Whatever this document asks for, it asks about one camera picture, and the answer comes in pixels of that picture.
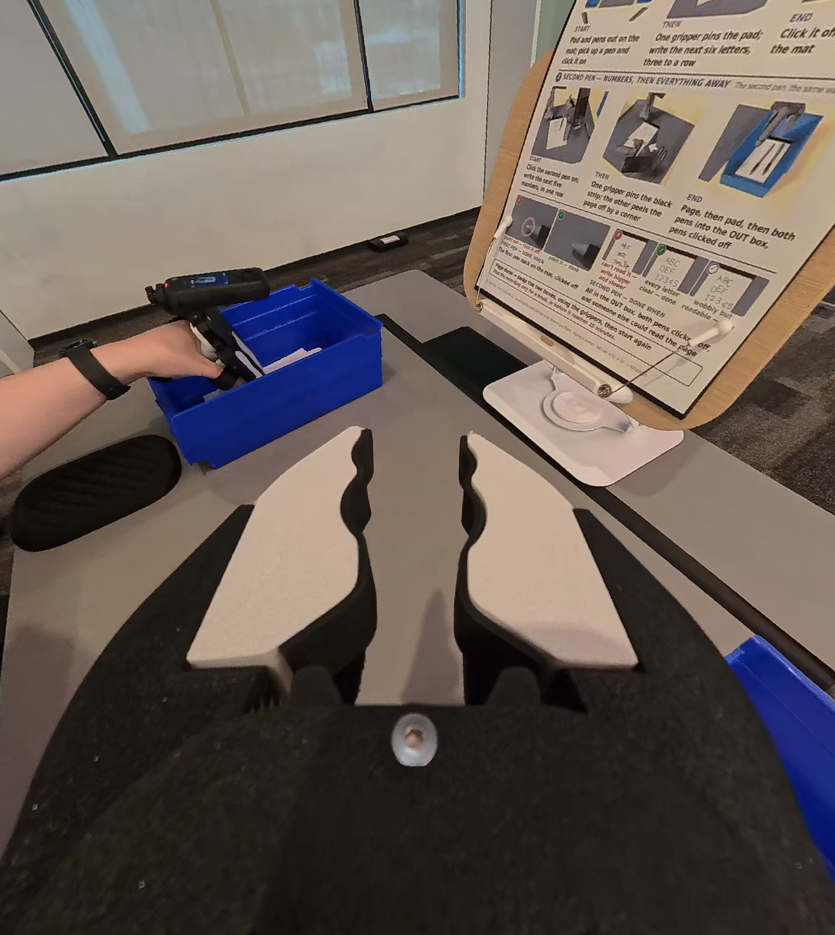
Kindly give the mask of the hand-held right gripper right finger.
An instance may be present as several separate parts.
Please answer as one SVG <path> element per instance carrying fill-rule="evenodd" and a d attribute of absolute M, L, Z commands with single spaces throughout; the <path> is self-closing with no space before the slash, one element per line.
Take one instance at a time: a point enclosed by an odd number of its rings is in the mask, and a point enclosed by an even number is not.
<path fill-rule="evenodd" d="M 509 669 L 540 699 L 578 704 L 572 673 L 639 664 L 574 506 L 547 479 L 472 432 L 458 479 L 467 540 L 458 558 L 454 634 L 468 705 Z"/>

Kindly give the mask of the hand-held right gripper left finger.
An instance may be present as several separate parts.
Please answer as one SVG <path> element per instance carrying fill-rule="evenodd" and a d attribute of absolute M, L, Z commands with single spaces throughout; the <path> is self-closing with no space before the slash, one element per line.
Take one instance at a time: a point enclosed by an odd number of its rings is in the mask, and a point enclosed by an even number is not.
<path fill-rule="evenodd" d="M 353 705 L 377 628 L 364 536 L 373 434 L 350 427 L 258 498 L 186 655 L 196 670 L 263 668 L 287 694 L 321 667 Z"/>

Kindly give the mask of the handwritten lined paper sheet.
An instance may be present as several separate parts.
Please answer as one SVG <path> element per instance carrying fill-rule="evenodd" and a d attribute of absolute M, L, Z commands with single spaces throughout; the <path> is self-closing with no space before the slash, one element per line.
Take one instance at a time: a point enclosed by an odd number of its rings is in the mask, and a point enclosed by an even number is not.
<path fill-rule="evenodd" d="M 318 354 L 318 353 L 321 352 L 321 350 L 322 350 L 322 349 L 319 348 L 319 347 L 316 347 L 316 348 L 313 348 L 313 349 L 304 349 L 304 348 L 298 349 L 298 350 L 294 351 L 294 352 L 293 352 L 292 354 L 290 354 L 290 355 L 287 355 L 287 356 L 285 356 L 285 357 L 283 357 L 283 358 L 281 358 L 281 359 L 278 359 L 278 360 L 276 360 L 276 361 L 273 361 L 273 362 L 271 363 L 271 365 L 268 365 L 268 366 L 266 366 L 266 367 L 263 367 L 263 368 L 261 369 L 261 373 L 262 373 L 264 376 L 270 375 L 271 373 L 273 373 L 273 372 L 275 372 L 275 371 L 277 371 L 277 370 L 279 370 L 279 369 L 285 368 L 285 367 L 287 367 L 287 366 L 290 366 L 290 365 L 294 364 L 294 363 L 297 362 L 297 361 L 300 361 L 300 360 L 302 360 L 302 359 L 305 359 L 306 357 L 309 357 L 309 356 L 311 356 L 311 355 Z M 203 400 L 204 400 L 204 401 L 209 401 L 209 400 L 211 400 L 211 399 L 213 399 L 213 398 L 216 398 L 217 396 L 221 395 L 223 392 L 226 392 L 226 390 L 220 389 L 220 388 L 216 388 L 216 389 L 214 389 L 213 391 L 211 391 L 211 392 L 209 392 L 209 393 L 206 393 L 206 394 L 203 396 Z"/>

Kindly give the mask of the blue plastic bin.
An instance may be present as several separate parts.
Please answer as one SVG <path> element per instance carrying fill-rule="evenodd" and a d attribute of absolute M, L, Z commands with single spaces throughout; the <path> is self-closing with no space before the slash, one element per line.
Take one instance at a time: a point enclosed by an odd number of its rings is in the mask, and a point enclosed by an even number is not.
<path fill-rule="evenodd" d="M 774 741 L 835 883 L 835 701 L 762 637 L 751 637 L 726 660 Z"/>
<path fill-rule="evenodd" d="M 191 465 L 222 468 L 382 384 L 382 325 L 317 279 L 223 312 L 262 368 L 301 348 L 322 350 L 209 401 L 212 380 L 150 380 Z"/>

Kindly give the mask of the person's left forearm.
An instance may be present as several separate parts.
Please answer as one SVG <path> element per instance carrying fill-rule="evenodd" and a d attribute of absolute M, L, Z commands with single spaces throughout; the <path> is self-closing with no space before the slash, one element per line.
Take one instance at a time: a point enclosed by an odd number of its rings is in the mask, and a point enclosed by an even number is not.
<path fill-rule="evenodd" d="M 0 379 L 0 481 L 106 401 L 66 359 Z"/>

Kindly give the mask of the person's left hand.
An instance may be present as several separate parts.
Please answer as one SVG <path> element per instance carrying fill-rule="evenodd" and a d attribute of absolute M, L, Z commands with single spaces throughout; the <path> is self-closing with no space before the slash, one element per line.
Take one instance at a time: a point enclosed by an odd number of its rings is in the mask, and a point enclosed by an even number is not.
<path fill-rule="evenodd" d="M 224 366 L 209 360 L 187 321 L 153 328 L 122 341 L 122 370 L 131 379 L 218 379 Z"/>

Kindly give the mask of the instruction board on stand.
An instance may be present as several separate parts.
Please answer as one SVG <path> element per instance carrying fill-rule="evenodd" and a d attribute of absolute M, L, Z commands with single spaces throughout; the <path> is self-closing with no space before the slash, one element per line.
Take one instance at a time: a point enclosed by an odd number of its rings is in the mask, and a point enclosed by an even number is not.
<path fill-rule="evenodd" d="M 566 367 L 574 361 L 557 338 L 540 333 L 492 299 L 480 298 L 477 291 L 483 268 L 494 258 L 499 237 L 508 227 L 508 222 L 501 220 L 501 211 L 552 54 L 544 53 L 532 65 L 508 113 L 473 231 L 463 286 L 470 304 L 481 305 L 483 319 L 536 358 L 533 365 L 486 386 L 484 402 L 576 481 L 605 487 L 675 448 L 683 441 L 685 428 L 704 425 L 722 415 L 772 361 L 835 285 L 835 225 L 689 418 L 677 420 L 644 399 L 619 408 L 591 395 L 561 370 L 554 370 L 553 364 Z"/>

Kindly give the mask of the printed instruction sheet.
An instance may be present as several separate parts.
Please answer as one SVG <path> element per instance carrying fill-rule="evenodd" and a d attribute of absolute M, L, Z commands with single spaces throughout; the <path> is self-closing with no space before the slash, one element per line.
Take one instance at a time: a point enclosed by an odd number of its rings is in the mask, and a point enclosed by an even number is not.
<path fill-rule="evenodd" d="M 577 2 L 482 297 L 676 419 L 835 226 L 835 2 Z"/>

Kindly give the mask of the glass wall window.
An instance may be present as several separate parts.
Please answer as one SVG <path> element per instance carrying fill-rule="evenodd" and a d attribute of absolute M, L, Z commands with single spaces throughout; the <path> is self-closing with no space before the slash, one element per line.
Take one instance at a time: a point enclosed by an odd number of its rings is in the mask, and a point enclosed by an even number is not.
<path fill-rule="evenodd" d="M 464 7 L 0 1 L 0 181 L 453 99 Z"/>

